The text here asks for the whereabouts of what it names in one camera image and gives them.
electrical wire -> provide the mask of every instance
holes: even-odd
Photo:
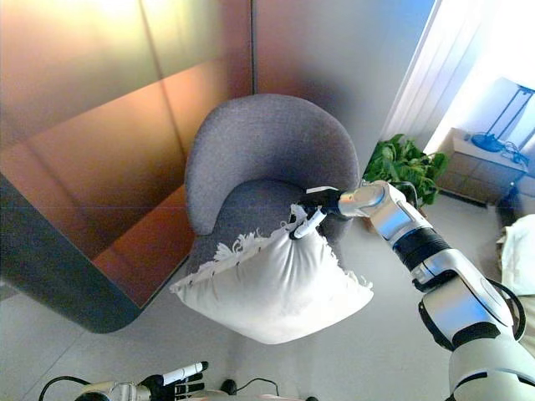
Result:
[[[50,380],[48,383],[46,383],[43,387],[43,391],[41,391],[41,394],[39,395],[39,401],[43,401],[43,398],[44,398],[44,394],[47,392],[48,388],[56,383],[56,382],[59,382],[61,380],[68,380],[70,382],[76,382],[76,383],[79,383],[79,384],[83,384],[84,386],[86,386],[87,384],[90,384],[90,382],[86,382],[85,380],[81,379],[81,378],[74,378],[73,376],[59,376],[57,378],[53,378],[52,380]]]
[[[517,327],[517,331],[515,332],[515,340],[519,341],[524,335],[524,332],[526,331],[526,311],[524,311],[524,307],[520,303],[520,300],[518,299],[518,297],[509,288],[505,287],[500,282],[495,282],[494,280],[490,278],[487,278],[487,280],[493,286],[498,287],[500,290],[505,292],[517,306],[519,316],[518,316],[518,327]]]
[[[249,384],[251,384],[252,382],[254,382],[256,380],[261,380],[263,382],[268,382],[268,383],[274,384],[275,385],[275,391],[277,392],[277,397],[279,397],[277,384],[275,382],[273,382],[272,380],[267,380],[266,378],[254,378],[252,380],[249,380],[245,386],[242,386],[238,390],[236,390],[236,393],[238,391],[240,391],[240,390],[243,390],[245,387],[247,387]]]

wooden cabinet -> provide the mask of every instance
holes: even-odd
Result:
[[[450,156],[450,163],[436,183],[442,190],[495,205],[526,173],[526,166],[513,163],[499,152],[480,149],[470,138],[466,131],[450,130],[440,148]]]

cushion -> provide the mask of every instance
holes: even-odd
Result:
[[[502,249],[502,284],[517,295],[535,295],[535,215],[506,227]]]
[[[316,230],[292,241],[289,232],[306,217],[299,206],[293,211],[296,223],[270,237],[251,232],[232,246],[219,244],[214,261],[171,290],[188,307],[265,344],[307,336],[357,312],[373,296],[371,284],[340,269]]]

gray armchair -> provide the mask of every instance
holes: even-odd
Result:
[[[220,105],[199,129],[186,165],[187,211],[197,235],[186,273],[210,261],[218,242],[232,247],[239,234],[256,229],[269,236],[307,188],[350,189],[358,182],[351,139],[318,106],[279,94]],[[334,216],[322,223],[339,258],[347,225]]]

blue lamp base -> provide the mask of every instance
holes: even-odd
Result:
[[[478,148],[489,152],[499,152],[503,150],[503,143],[497,140],[494,135],[476,134],[471,137],[471,142]]]

